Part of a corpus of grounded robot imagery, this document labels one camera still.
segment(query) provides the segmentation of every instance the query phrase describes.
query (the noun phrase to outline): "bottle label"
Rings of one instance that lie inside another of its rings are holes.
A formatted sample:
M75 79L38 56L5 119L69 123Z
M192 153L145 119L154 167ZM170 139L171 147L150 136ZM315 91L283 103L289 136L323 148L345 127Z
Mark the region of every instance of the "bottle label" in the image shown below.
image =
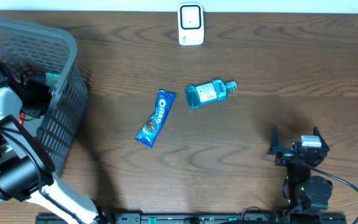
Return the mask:
M198 96L200 96L200 102L214 100L217 98L214 85L212 83L200 85L196 87Z

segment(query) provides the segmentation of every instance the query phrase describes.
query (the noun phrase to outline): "mouthwash bottle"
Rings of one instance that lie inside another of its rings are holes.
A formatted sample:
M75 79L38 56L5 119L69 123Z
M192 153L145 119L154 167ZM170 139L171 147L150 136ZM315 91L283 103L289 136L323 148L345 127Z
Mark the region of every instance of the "mouthwash bottle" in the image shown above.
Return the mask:
M197 109L207 103L225 100L227 94L234 90L237 90L235 81L224 83L222 80L213 80L204 85L186 87L185 96L189 107Z

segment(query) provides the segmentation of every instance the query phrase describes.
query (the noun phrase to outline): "blue snack wrapper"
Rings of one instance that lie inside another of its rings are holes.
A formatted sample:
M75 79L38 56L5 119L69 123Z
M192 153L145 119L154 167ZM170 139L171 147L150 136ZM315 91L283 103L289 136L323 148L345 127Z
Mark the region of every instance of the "blue snack wrapper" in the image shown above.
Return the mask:
M158 91L157 101L155 102L155 113L147 121L142 130L140 130L140 133L135 138L136 140L145 144L148 148L153 147L154 141L161 131L176 97L174 93L164 90Z

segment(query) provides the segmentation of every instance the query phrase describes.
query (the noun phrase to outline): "wooden table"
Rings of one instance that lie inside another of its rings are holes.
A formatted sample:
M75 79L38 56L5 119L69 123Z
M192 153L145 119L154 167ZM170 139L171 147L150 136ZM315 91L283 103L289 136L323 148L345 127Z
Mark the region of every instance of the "wooden table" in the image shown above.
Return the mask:
M289 146L318 126L331 147L320 169L358 186L358 15L205 13L204 44L178 43L177 15L24 12L0 16L59 27L78 43L89 86L82 131L62 179L114 211L269 210L286 169L267 155L277 124ZM185 87L222 78L238 90L189 109ZM134 138L158 89L177 99L153 149ZM330 212L352 223L358 195L333 182ZM0 223L33 223L38 205L0 203Z

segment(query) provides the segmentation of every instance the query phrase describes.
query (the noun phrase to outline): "gray plastic basket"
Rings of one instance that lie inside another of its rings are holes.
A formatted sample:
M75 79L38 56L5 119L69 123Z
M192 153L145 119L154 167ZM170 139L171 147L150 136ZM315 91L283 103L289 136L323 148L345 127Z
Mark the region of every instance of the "gray plastic basket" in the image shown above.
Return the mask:
M45 72L60 75L38 140L59 175L85 113L88 91L75 63L76 41L68 32L0 18L0 62L19 78Z

